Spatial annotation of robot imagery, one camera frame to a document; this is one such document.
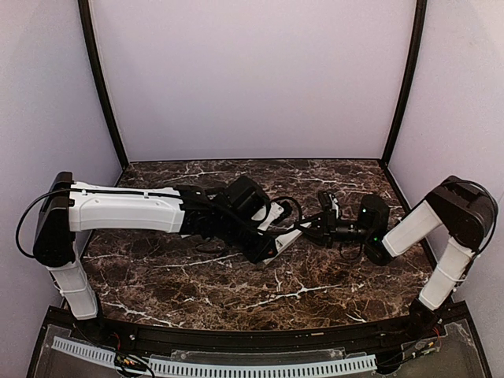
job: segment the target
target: wire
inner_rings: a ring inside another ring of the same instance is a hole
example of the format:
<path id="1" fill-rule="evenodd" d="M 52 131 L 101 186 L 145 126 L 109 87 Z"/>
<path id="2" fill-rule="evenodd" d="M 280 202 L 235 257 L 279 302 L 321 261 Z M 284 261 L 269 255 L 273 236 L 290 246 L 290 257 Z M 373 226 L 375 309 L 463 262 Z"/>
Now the wire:
<path id="1" fill-rule="evenodd" d="M 106 190 L 103 190 L 103 189 L 64 188 L 64 189 L 57 189 L 56 191 L 49 191 L 49 192 L 47 192 L 47 193 L 39 196 L 38 198 L 36 198 L 26 208 L 26 210 L 21 215 L 21 218 L 19 219 L 19 222 L 18 222 L 17 228 L 16 228 L 16 246 L 17 246 L 17 249 L 25 257 L 27 257 L 27 258 L 35 258 L 35 256 L 33 256 L 32 254 L 27 253 L 23 249 L 23 247 L 21 246 L 21 244 L 20 244 L 20 230 L 21 230 L 21 228 L 23 226 L 24 219 L 29 214 L 29 212 L 32 210 L 32 208 L 37 203 L 39 203 L 40 201 L 42 201 L 43 199 L 48 198 L 48 197 L 50 197 L 52 195 L 58 195 L 60 193 L 67 193 L 67 192 L 69 193 L 69 192 L 82 192 L 82 191 L 86 191 L 87 193 L 92 193 L 92 194 L 142 195 L 142 196 L 147 195 L 147 196 L 152 196 L 152 197 L 166 197 L 166 198 L 180 199 L 180 200 L 185 201 L 185 202 L 194 202 L 194 203 L 205 205 L 209 209 L 218 209 L 222 213 L 224 213 L 227 216 L 233 218 L 236 222 L 238 222 L 239 224 L 241 224 L 243 227 L 247 228 L 249 231 L 255 232 L 255 233 L 259 234 L 259 235 L 269 235 L 269 236 L 286 235 L 286 234 L 291 233 L 292 231 L 294 231 L 296 228 L 299 227 L 299 224 L 295 224 L 295 226 L 293 228 L 288 228 L 286 230 L 262 231 L 262 230 L 259 230 L 259 229 L 255 228 L 254 226 L 248 224 L 247 222 L 245 222 L 243 219 L 241 219 L 240 217 L 238 217 L 236 214 L 234 214 L 231 210 L 229 210 L 225 206 L 219 205 L 219 204 L 214 203 L 214 202 L 209 202 L 208 200 L 205 200 L 205 199 L 192 198 L 192 197 L 188 197 L 188 196 L 184 196 L 184 195 L 171 195 L 171 194 L 168 194 L 168 193 L 144 192 L 144 191 L 129 191 L 129 190 L 109 190 L 109 191 L 106 191 Z M 285 197 L 279 197 L 277 200 L 280 201 L 282 199 L 292 201 L 296 205 L 296 207 L 298 208 L 298 217 L 299 217 L 299 220 L 302 221 L 302 208 L 301 208 L 301 205 L 299 205 L 299 202 L 296 201 L 294 198 L 287 197 L 287 196 L 285 196 Z"/>
<path id="2" fill-rule="evenodd" d="M 156 374 L 154 374 L 154 371 L 150 368 L 150 366 L 143 359 L 138 358 L 136 356 L 133 356 L 131 354 L 126 354 L 126 353 L 120 352 L 117 349 L 108 348 L 105 345 L 95 343 L 95 342 L 91 341 L 86 335 L 84 335 L 84 332 L 82 332 L 82 330 L 79 327 L 77 327 L 77 324 L 74 323 L 73 327 L 80 333 L 80 335 L 84 338 L 84 340 L 86 340 L 88 343 L 90 343 L 93 347 L 96 347 L 99 349 L 107 349 L 107 350 L 112 349 L 113 352 L 115 352 L 116 354 L 119 354 L 120 356 L 122 356 L 124 358 L 128 358 L 132 361 L 138 362 L 140 364 L 140 366 L 142 366 L 143 368 L 145 368 L 149 372 L 149 374 L 152 376 L 152 378 L 156 378 Z"/>
<path id="3" fill-rule="evenodd" d="M 411 355 L 407 358 L 405 358 L 404 360 L 401 360 L 399 362 L 396 362 L 395 364 L 390 364 L 390 365 L 378 365 L 379 367 L 381 368 L 395 368 L 395 367 L 399 367 L 401 366 L 402 364 L 404 364 L 405 362 L 408 362 L 410 360 L 413 360 L 414 359 L 414 356 Z"/>
<path id="4" fill-rule="evenodd" d="M 280 201 L 290 201 L 290 202 L 294 203 L 294 206 L 296 207 L 296 209 L 298 211 L 298 222 L 301 223 L 304 221 L 303 216 L 302 216 L 302 207 L 297 199 L 295 199 L 294 197 L 288 196 L 288 195 L 283 195 L 281 197 L 276 197 L 276 198 L 272 199 L 272 202 L 279 203 Z"/>
<path id="5" fill-rule="evenodd" d="M 222 249 L 215 249 L 215 250 L 204 250 L 202 249 L 202 246 L 205 246 L 207 244 L 210 244 L 212 242 L 213 238 L 208 238 L 205 240 L 203 243 L 199 243 L 196 247 L 195 250 L 199 252 L 200 254 L 225 254 L 228 252 L 228 249 L 222 248 Z"/>
<path id="6" fill-rule="evenodd" d="M 340 243 L 339 244 L 339 248 L 338 248 L 338 252 L 339 252 L 339 256 L 345 260 L 345 261 L 356 261 L 360 258 L 360 256 L 362 256 L 362 251 L 364 250 L 364 243 L 361 243 L 361 247 L 359 248 L 359 251 L 357 252 L 357 254 L 351 258 L 347 258 L 343 255 L 343 243 Z"/>
<path id="7" fill-rule="evenodd" d="M 385 360 L 385 361 L 383 361 L 383 362 L 379 363 L 379 364 L 378 364 L 378 366 L 380 366 L 380 367 L 384 367 L 384 368 L 389 367 L 389 366 L 386 366 L 386 365 L 384 365 L 384 364 L 386 364 L 387 362 L 390 362 L 390 361 L 392 361 L 392 360 L 395 360 L 395 359 L 396 359 L 397 357 L 399 357 L 400 355 L 402 355 L 402 354 L 404 354 L 404 353 L 406 353 L 406 352 L 408 352 L 408 351 L 412 350 L 412 349 L 413 349 L 413 348 L 414 348 L 414 347 L 415 347 L 415 346 L 416 346 L 416 345 L 417 345 L 417 344 L 418 344 L 418 343 L 419 343 L 419 342 L 420 342 L 420 341 L 421 341 L 421 340 L 422 340 L 425 336 L 426 336 L 426 334 L 423 334 L 423 335 L 422 335 L 422 336 L 420 336 L 417 340 L 415 340 L 415 341 L 413 342 L 413 344 L 411 344 L 410 346 L 408 346 L 405 350 L 401 350 L 399 353 L 394 354 L 394 355 L 393 355 L 392 357 L 390 357 L 389 359 L 387 359 L 387 360 Z"/>
<path id="8" fill-rule="evenodd" d="M 120 337 L 119 337 L 119 335 L 116 332 L 114 332 L 112 334 L 112 336 L 117 339 L 117 350 L 120 350 Z"/>
<path id="9" fill-rule="evenodd" d="M 24 211 L 23 215 L 21 215 L 21 218 L 19 219 L 19 222 L 17 224 L 17 228 L 16 228 L 16 246 L 17 246 L 17 249 L 24 255 L 26 256 L 27 258 L 35 258 L 35 256 L 31 255 L 31 254 L 28 254 L 24 249 L 23 247 L 21 246 L 20 244 L 20 240 L 19 240 L 19 234 L 20 234 L 20 231 L 21 231 L 21 227 L 23 225 L 23 222 L 24 222 L 24 218 L 26 218 L 26 216 L 28 215 L 28 213 L 30 213 L 30 210 L 33 208 L 33 206 L 35 206 L 37 203 L 39 203 L 40 201 L 42 201 L 43 199 L 47 198 L 47 197 L 50 197 L 51 195 L 57 195 L 59 193 L 65 193 L 67 191 L 70 191 L 70 189 L 57 189 L 56 191 L 49 191 L 47 193 L 45 193 L 44 195 L 41 195 L 40 197 L 38 197 L 37 199 L 35 199 L 27 208 L 26 210 Z"/>

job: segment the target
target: white cable tie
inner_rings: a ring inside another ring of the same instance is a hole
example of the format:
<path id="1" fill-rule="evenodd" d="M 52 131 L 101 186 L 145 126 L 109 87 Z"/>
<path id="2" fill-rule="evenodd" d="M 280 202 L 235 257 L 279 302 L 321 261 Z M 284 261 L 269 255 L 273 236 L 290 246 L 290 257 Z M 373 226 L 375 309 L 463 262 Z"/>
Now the white cable tie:
<path id="1" fill-rule="evenodd" d="M 60 289 L 60 287 L 58 285 L 56 285 L 56 283 L 54 281 L 53 281 L 53 286 L 60 293 L 60 295 L 63 295 L 63 290 Z"/>
<path id="2" fill-rule="evenodd" d="M 441 274 L 443 274 L 448 280 L 450 280 L 452 282 L 465 282 L 465 280 L 467 280 L 467 277 L 464 278 L 463 280 L 458 280 L 458 279 L 453 278 L 452 276 L 450 276 L 448 273 L 446 273 L 444 270 L 442 270 L 439 266 L 436 267 L 436 268 L 439 270 L 439 272 Z"/>
<path id="3" fill-rule="evenodd" d="M 61 295 L 65 296 L 65 294 L 76 294 L 76 293 L 81 293 L 83 291 L 87 290 L 87 284 L 84 286 L 82 289 L 76 289 L 76 290 L 63 290 L 60 289 Z"/>

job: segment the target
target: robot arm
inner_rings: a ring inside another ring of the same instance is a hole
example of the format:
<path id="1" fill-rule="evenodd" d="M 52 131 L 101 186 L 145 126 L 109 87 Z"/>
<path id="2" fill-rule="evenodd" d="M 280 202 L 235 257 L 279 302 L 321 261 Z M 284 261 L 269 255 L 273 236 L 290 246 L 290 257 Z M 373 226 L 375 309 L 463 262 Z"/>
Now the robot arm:
<path id="1" fill-rule="evenodd" d="M 386 265 L 430 232 L 444 225 L 450 239 L 438 265 L 409 308 L 410 331 L 422 332 L 437 321 L 445 302 L 481 253 L 481 244 L 495 229 L 497 203 L 477 183 L 450 176 L 428 193 L 399 224 L 387 232 L 389 208 L 377 195 L 362 199 L 356 221 L 341 219 L 334 196 L 319 193 L 322 212 L 305 231 L 310 241 L 331 248 L 334 242 L 359 242 L 371 262 Z"/>
<path id="2" fill-rule="evenodd" d="M 188 186 L 142 190 L 76 183 L 70 172 L 61 172 L 51 192 L 39 212 L 33 256 L 50 271 L 79 320 L 97 317 L 98 304 L 75 249 L 75 232 L 144 228 L 217 237 L 237 246 L 253 263 L 274 258 L 287 247 L 265 231 L 287 217 L 291 207 L 271 202 L 245 176 L 211 190 Z"/>
<path id="3" fill-rule="evenodd" d="M 495 230 L 497 211 L 497 203 L 480 185 L 450 176 L 382 239 L 368 239 L 365 254 L 385 265 L 441 225 L 450 234 L 431 278 L 409 308 L 410 333 L 430 329 L 438 320 L 436 310 L 463 282 L 483 241 Z"/>

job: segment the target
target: lavender wall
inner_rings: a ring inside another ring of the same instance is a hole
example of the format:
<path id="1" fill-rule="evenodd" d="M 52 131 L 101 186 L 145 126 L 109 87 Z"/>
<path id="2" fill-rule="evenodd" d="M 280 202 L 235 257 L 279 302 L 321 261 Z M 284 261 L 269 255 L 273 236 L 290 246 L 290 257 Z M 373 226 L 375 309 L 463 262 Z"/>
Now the lavender wall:
<path id="1" fill-rule="evenodd" d="M 49 273 L 22 257 L 14 230 L 61 170 L 112 184 L 120 166 L 95 92 L 77 2 L 0 2 L 0 376 L 26 375 L 49 304 Z M 35 217 L 22 243 L 30 249 Z"/>
<path id="2" fill-rule="evenodd" d="M 504 2 L 429 2 L 391 171 L 411 204 L 450 174 L 504 206 Z M 495 377 L 504 377 L 504 217 L 456 299 L 469 304 Z M 439 253 L 446 234 L 430 242 Z"/>
<path id="3" fill-rule="evenodd" d="M 131 160 L 381 155 L 414 0 L 92 5 Z"/>

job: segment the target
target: dark marble tabletop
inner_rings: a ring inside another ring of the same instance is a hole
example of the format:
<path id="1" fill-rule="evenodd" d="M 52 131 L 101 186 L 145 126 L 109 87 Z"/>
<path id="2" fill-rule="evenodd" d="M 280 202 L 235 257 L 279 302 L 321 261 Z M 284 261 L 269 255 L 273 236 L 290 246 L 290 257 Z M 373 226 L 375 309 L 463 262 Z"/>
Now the dark marble tabletop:
<path id="1" fill-rule="evenodd" d="M 374 160 L 171 161 L 131 164 L 120 187 L 183 183 L 223 186 L 248 175 L 270 198 L 290 195 L 305 215 L 318 211 L 317 191 L 338 195 L 343 217 L 355 219 L 361 197 L 375 192 L 402 207 Z M 386 267 L 357 260 L 359 246 L 325 249 L 301 238 L 269 265 L 252 265 L 237 250 L 203 254 L 199 237 L 142 230 L 99 230 L 84 256 L 107 317 L 181 328 L 273 330 L 328 327 L 407 314 L 432 272 L 420 245 Z M 212 249 L 223 246 L 212 245 Z"/>

